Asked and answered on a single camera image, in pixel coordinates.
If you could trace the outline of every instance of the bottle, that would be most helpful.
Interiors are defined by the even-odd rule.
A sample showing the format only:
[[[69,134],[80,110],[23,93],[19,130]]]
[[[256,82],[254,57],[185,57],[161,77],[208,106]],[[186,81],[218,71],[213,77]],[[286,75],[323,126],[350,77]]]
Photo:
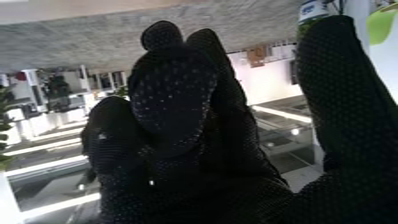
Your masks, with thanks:
[[[300,7],[298,15],[298,35],[300,40],[312,24],[328,16],[328,8],[325,0],[305,0]]]

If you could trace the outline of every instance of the wall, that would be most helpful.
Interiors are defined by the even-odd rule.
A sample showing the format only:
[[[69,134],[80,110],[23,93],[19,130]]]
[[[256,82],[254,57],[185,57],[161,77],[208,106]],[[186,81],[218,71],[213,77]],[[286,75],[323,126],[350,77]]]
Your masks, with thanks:
[[[382,44],[369,47],[369,58],[394,102],[398,103],[398,15],[387,40]]]
[[[250,68],[245,53],[229,54],[236,79],[247,94],[249,105],[302,95],[298,85],[291,85],[289,61],[266,63],[263,67]]]

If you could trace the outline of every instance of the ceiling light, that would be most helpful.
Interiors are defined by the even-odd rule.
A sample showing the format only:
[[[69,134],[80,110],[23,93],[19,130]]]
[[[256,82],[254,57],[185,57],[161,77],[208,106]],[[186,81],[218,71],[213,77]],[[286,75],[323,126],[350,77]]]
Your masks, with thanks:
[[[25,153],[28,153],[28,152],[41,151],[41,150],[44,150],[44,149],[51,149],[51,148],[55,148],[55,147],[62,147],[62,146],[66,146],[66,145],[67,145],[67,147],[69,147],[71,144],[80,144],[80,138],[73,138],[73,139],[69,139],[69,140],[66,140],[66,141],[60,141],[60,142],[50,143],[50,144],[46,144],[46,145],[30,147],[30,148],[26,148],[26,149],[21,149],[21,150],[5,152],[3,155],[5,155],[5,156],[14,156],[14,155],[25,154]]]
[[[67,159],[62,159],[62,160],[57,160],[57,161],[53,161],[50,163],[42,163],[42,164],[39,164],[35,166],[30,166],[26,168],[18,169],[18,170],[10,170],[9,172],[5,172],[5,177],[10,177],[10,176],[19,175],[19,174],[25,174],[28,172],[34,172],[34,171],[42,170],[42,169],[46,169],[50,167],[66,165],[66,164],[74,163],[78,161],[83,161],[85,158],[87,158],[85,156],[74,156],[74,157],[71,157]]]
[[[28,2],[28,0],[0,0],[0,3]]]
[[[62,125],[62,126],[58,127],[58,130],[60,130],[60,129],[66,129],[66,128],[78,127],[78,126],[82,126],[82,125],[85,125],[85,124],[87,124],[87,121],[80,121],[80,122],[76,122],[76,123],[73,123],[73,124],[66,124],[66,125]]]
[[[261,112],[265,112],[268,114],[273,114],[273,115],[277,115],[281,117],[286,117],[288,119],[297,120],[297,121],[300,121],[304,123],[312,123],[311,117],[305,117],[302,115],[291,114],[291,113],[288,113],[288,112],[284,112],[281,110],[275,110],[275,109],[270,109],[270,108],[265,108],[265,107],[259,107],[259,106],[252,106],[252,109],[256,111],[261,111]]]
[[[300,129],[295,128],[295,129],[291,130],[291,135],[298,135],[298,134],[300,134]]]
[[[28,139],[30,141],[39,141],[39,140],[44,140],[48,138],[55,138],[55,137],[60,137],[64,135],[73,135],[73,134],[78,134],[82,132],[83,128],[78,128],[78,129],[73,129],[69,131],[62,131],[62,132],[57,132],[53,134],[48,134],[48,135],[42,135],[42,136],[37,136],[34,137],[32,139]]]
[[[21,212],[23,219],[30,219],[30,218],[48,214],[50,212],[58,211],[60,209],[66,209],[76,205],[82,205],[87,202],[98,201],[99,198],[101,198],[99,193],[94,193],[80,198],[74,198],[74,199],[66,200],[51,205],[46,205],[28,211]]]

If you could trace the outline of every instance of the finger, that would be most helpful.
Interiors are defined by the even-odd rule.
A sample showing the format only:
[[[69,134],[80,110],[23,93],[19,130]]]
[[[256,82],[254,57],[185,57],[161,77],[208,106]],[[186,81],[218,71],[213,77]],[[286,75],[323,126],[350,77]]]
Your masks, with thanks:
[[[92,108],[82,132],[83,148],[98,174],[113,173],[124,160],[129,169],[138,165],[144,138],[129,102],[119,97],[105,98]]]
[[[332,166],[382,167],[398,158],[398,110],[348,17],[311,28],[298,46],[298,81]]]
[[[199,30],[188,37],[186,45],[201,51],[217,67],[218,83],[211,96],[211,107],[218,115],[229,171],[243,176],[263,175],[281,179],[279,172],[259,149],[256,120],[215,32],[209,29]]]
[[[234,79],[234,70],[222,47],[218,36],[209,29],[199,30],[186,39],[186,45],[201,51],[217,68],[217,89],[211,97],[211,107],[217,113],[241,112],[245,110],[245,93]]]
[[[297,56],[316,136],[332,164],[295,195],[282,223],[394,223],[398,113],[350,17],[328,17],[312,25]]]
[[[140,44],[147,51],[183,44],[177,26],[169,21],[156,22],[140,36]]]

